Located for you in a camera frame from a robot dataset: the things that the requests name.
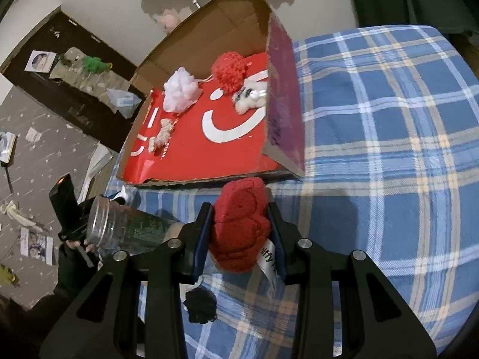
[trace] person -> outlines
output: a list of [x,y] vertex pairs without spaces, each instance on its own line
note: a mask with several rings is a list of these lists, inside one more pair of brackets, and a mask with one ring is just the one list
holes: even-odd
[[93,245],[85,251],[94,267],[89,268],[76,250],[80,242],[67,241],[58,250],[58,284],[53,294],[42,297],[26,310],[14,300],[0,296],[0,357],[38,359],[40,347],[71,302],[97,272]]

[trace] white and gray plush toy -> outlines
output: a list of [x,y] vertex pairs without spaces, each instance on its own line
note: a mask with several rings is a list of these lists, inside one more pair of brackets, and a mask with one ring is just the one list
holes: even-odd
[[246,80],[241,90],[233,95],[236,112],[243,115],[249,109],[264,107],[266,105],[267,94],[267,82]]

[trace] brown wooden cabinet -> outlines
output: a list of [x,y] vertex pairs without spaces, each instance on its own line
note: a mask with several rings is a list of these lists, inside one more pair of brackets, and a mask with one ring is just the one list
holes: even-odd
[[[50,80],[49,74],[26,72],[25,66],[33,50],[53,51],[58,54],[77,47],[90,56],[113,63],[113,71],[130,80],[136,67],[111,47],[62,12],[55,14],[42,26],[10,61],[4,75],[40,103],[65,120],[98,139],[105,146],[119,152],[131,129],[140,106],[132,118],[125,120],[97,98],[64,82]],[[144,96],[134,87],[130,91]]]

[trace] white dot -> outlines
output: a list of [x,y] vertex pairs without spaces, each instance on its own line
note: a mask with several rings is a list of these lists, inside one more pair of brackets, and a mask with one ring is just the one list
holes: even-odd
[[223,94],[224,94],[224,92],[220,88],[217,88],[213,93],[211,93],[210,100],[215,101],[215,100],[221,98],[221,96]]

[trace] plaid bedsheet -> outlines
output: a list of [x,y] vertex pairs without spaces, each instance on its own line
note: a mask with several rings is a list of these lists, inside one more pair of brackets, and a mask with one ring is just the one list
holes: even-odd
[[[304,236],[367,251],[440,351],[479,299],[479,83],[426,26],[344,31],[295,52],[307,174],[268,187]],[[107,193],[120,187],[113,173]],[[137,191],[143,211],[184,222],[219,193]],[[201,326],[184,316],[190,358],[290,358],[297,287],[279,285],[271,300],[258,270],[205,275],[203,285],[218,318]]]

